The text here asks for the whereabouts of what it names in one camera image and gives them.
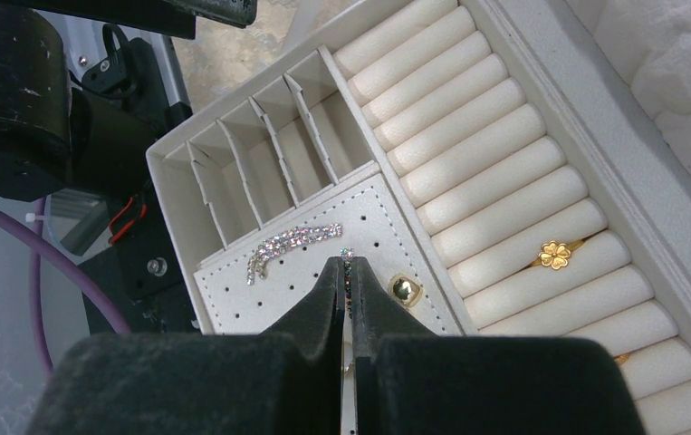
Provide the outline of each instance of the jewelry tray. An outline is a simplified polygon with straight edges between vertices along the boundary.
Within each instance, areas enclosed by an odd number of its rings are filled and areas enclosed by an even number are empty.
[[[262,331],[345,247],[365,256],[386,287],[397,274],[421,284],[422,300],[410,312],[437,334],[479,334],[450,275],[456,265],[439,255],[402,184],[406,175],[394,169],[356,101],[352,74],[335,59],[410,3],[357,3],[149,149],[203,334]],[[691,348],[691,178],[568,6],[539,1],[527,14],[516,3],[459,2],[542,115],[540,136],[546,132],[581,175],[578,195],[602,211],[602,227],[578,238],[613,231],[627,247],[625,264],[648,280]],[[552,30],[546,37],[538,27]],[[550,202],[552,193],[530,200]],[[334,223],[342,224],[342,237],[297,247],[269,262],[266,279],[246,283],[248,259],[264,239]],[[539,245],[512,256],[538,254]]]

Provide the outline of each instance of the compartment slot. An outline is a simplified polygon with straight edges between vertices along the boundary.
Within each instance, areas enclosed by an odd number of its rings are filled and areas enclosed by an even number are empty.
[[[227,136],[256,221],[264,227],[294,208],[271,134],[244,101],[217,121]]]
[[[278,145],[292,181],[293,190],[304,201],[332,185],[321,153],[302,121],[300,110],[283,77],[253,97],[274,127],[279,127]]]
[[[302,95],[302,86],[300,86],[300,84],[297,83],[288,74],[284,74],[283,78],[286,80],[286,84],[289,85],[289,89],[292,91],[292,97],[294,98],[294,102],[297,104],[297,110],[300,111],[300,118],[302,119],[302,123],[305,126],[305,129],[308,131],[308,135],[311,137],[313,141],[313,145],[316,149],[316,152],[319,155],[319,159],[321,159],[323,162],[323,167],[326,170],[326,174],[329,177],[329,180],[331,180],[331,182],[334,184],[338,184],[340,180],[338,179],[337,174],[334,171],[334,167],[331,165],[329,153],[326,151],[326,148],[323,145],[323,139],[321,137],[321,134],[319,133],[316,121],[313,118],[311,112],[308,110],[308,106]]]
[[[257,104],[257,101],[255,101],[254,98],[249,97],[249,103],[252,106],[254,113],[256,113],[257,117],[260,118],[260,121],[263,124],[265,124],[265,128],[268,130],[268,134],[271,135],[271,143],[274,146],[276,157],[278,158],[278,164],[281,168],[281,172],[283,173],[283,179],[286,180],[286,187],[289,190],[289,194],[292,196],[294,206],[299,207],[300,200],[297,198],[297,193],[294,191],[292,176],[290,175],[289,167],[286,164],[286,159],[283,156],[283,151],[278,140],[278,133],[276,132],[270,117],[267,115],[267,113],[265,113],[263,108],[260,107],[259,104]]]
[[[353,170],[373,160],[373,156],[359,124],[331,75],[331,68],[337,67],[331,57],[329,60],[331,64],[324,61],[320,51],[313,52],[289,70],[284,78],[293,95],[297,93],[295,84],[299,88],[334,173],[339,179],[343,179]]]
[[[238,170],[235,163],[228,161],[224,163],[224,167],[221,167],[217,161],[191,143],[188,143],[187,150],[190,153],[190,164],[196,175],[204,205],[209,209],[223,244],[228,246],[239,237],[253,231],[255,227],[245,225],[247,222],[252,222],[251,219],[246,219],[246,215],[251,217],[252,210],[243,195],[243,187],[240,177],[237,177]],[[232,163],[233,170],[228,168]]]

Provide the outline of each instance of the cardboard divider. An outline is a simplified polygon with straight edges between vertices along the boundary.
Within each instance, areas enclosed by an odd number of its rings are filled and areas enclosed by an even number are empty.
[[[319,51],[305,57],[284,79],[337,179],[373,160],[366,138]]]
[[[257,229],[244,195],[238,164],[227,136],[215,123],[187,142],[198,187],[223,244],[227,247]]]
[[[257,104],[257,101],[255,101],[254,98],[249,97],[249,104],[252,106],[254,113],[257,114],[257,117],[260,118],[260,121],[265,125],[265,128],[268,130],[268,134],[270,134],[271,136],[271,143],[274,146],[276,158],[278,158],[278,165],[281,169],[281,172],[283,173],[283,179],[286,180],[286,187],[289,190],[289,194],[292,196],[292,202],[294,203],[294,206],[299,207],[300,200],[297,196],[297,193],[294,190],[292,176],[289,172],[289,167],[286,164],[286,159],[283,156],[283,151],[279,143],[278,132],[275,130],[273,122],[271,121],[268,114],[265,113],[265,111],[262,107],[260,107],[259,104]]]
[[[294,208],[271,133],[244,101],[217,121],[226,135],[259,227]]]
[[[279,77],[252,97],[273,128],[295,196],[304,202],[334,184],[302,120],[286,81]]]

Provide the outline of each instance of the earring display pad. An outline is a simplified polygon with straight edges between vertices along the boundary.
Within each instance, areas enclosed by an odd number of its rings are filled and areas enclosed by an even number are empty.
[[[271,260],[267,278],[246,283],[246,263],[254,244],[232,248],[195,274],[200,297],[217,334],[256,334],[273,324],[312,288],[327,258],[353,249],[373,265],[386,291],[390,279],[408,276],[423,287],[424,297],[409,309],[436,334],[460,334],[438,284],[425,264],[398,206],[378,175],[323,201],[304,217],[285,219],[263,229],[253,240],[263,240],[293,227],[342,224],[342,236],[297,247]]]

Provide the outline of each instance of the purple cable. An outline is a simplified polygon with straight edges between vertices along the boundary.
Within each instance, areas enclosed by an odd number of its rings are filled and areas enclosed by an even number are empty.
[[[37,236],[25,225],[17,222],[0,211],[0,228],[20,239],[40,256],[46,258],[55,267],[60,269],[65,276],[70,278],[86,295],[87,298],[100,310],[110,326],[118,334],[131,332],[129,325],[113,303],[100,288],[86,276],[67,256],[57,250],[42,237]]]
[[[46,198],[41,198],[35,202],[35,215],[43,216],[46,210]],[[35,220],[33,232],[43,238],[43,221]],[[46,376],[49,377],[54,370],[52,356],[49,354],[49,347],[46,345],[46,332],[43,330],[43,313],[41,307],[41,256],[35,249],[31,248],[31,271],[28,276],[28,297],[31,306],[31,330],[34,335],[35,350],[41,360]]]

